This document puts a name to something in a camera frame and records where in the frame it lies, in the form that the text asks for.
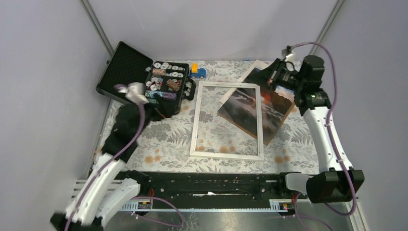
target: white wall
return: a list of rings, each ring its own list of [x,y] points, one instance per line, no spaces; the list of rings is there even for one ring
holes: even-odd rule
[[[124,41],[156,60],[272,60],[286,45],[315,41],[336,0],[90,3],[114,47]]]
[[[108,54],[79,1],[0,1],[0,230],[51,231],[89,164]]]
[[[338,74],[336,128],[364,171],[358,195],[371,231],[408,226],[407,41],[406,0],[346,1],[324,40]],[[323,83],[332,92],[327,59],[326,66]]]

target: glass pane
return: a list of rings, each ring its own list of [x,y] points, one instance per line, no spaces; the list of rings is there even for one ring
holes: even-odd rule
[[[203,87],[196,151],[258,155],[255,89],[237,89],[222,104],[229,89]]]

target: open case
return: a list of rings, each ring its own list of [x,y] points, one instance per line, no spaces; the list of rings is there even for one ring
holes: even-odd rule
[[[146,55],[138,52],[137,50],[131,48],[124,42],[119,42],[116,47],[115,53],[110,61],[107,62],[108,66],[102,75],[101,80],[96,86],[96,91],[102,95],[106,95],[109,98],[116,100],[120,103],[131,103],[128,99],[125,98],[125,95],[117,92],[114,88],[116,84],[128,85],[130,83],[139,82],[145,85],[146,97],[148,97],[151,89],[148,89],[146,83],[148,83],[153,77],[159,77],[153,75],[152,71],[155,69],[153,64],[159,63],[162,65],[164,62],[154,62],[153,59],[147,57]],[[195,82],[189,78],[190,66],[188,64],[182,63],[168,63],[171,67],[177,66],[181,67],[180,70],[174,69],[165,69],[164,71],[169,76],[160,76],[163,79],[161,88],[154,92],[166,92],[166,93],[175,93],[177,95],[175,100],[169,101],[169,103],[174,104],[175,115],[180,112],[181,101],[183,99],[193,100],[195,93]],[[179,75],[176,77],[170,76],[170,73],[182,74],[182,77]],[[180,90],[177,92],[172,91],[167,85],[166,82],[171,79],[175,79],[180,86]]]

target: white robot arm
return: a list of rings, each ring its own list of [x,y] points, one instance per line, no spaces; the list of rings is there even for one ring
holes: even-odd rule
[[[287,58],[276,59],[263,75],[270,76],[268,87],[271,90],[281,86],[294,91],[295,104],[313,137],[319,158],[319,174],[310,176],[293,172],[281,173],[280,187],[307,194],[313,203],[350,201],[363,183],[364,174],[361,170],[354,170],[347,158],[333,117],[327,120],[332,105],[327,93],[320,88],[324,61],[320,57],[308,55],[299,71],[289,71],[286,68],[287,62]]]

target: metal floor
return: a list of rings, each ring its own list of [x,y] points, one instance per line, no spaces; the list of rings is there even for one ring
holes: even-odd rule
[[[348,217],[342,217],[330,211],[325,205],[311,205],[299,202],[299,213],[317,217],[331,225],[334,231],[354,231]],[[345,206],[338,204],[337,209],[345,212]],[[306,230],[297,218],[276,218],[277,213],[233,213],[233,212],[185,212],[186,222],[182,228],[166,227],[143,219],[136,220],[129,212],[118,212],[108,223],[105,231],[303,231]],[[175,212],[150,212],[147,217],[167,223],[177,224],[180,218]],[[323,224],[303,219],[313,231],[328,231]]]

